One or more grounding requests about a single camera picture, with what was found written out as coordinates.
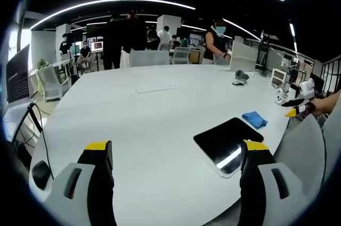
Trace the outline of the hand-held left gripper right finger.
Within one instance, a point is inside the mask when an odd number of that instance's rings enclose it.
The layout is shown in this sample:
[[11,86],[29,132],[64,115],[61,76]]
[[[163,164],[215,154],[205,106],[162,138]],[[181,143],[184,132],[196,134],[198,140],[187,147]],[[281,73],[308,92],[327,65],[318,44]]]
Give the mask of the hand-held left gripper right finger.
[[302,181],[269,148],[243,140],[241,145],[239,225],[291,225],[307,206]]

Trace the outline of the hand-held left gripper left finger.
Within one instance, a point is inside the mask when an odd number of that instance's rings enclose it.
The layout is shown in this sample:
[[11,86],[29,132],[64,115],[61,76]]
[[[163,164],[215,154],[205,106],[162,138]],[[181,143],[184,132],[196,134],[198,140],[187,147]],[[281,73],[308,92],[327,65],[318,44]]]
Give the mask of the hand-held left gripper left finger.
[[45,208],[62,225],[115,225],[112,143],[92,142],[53,180]]

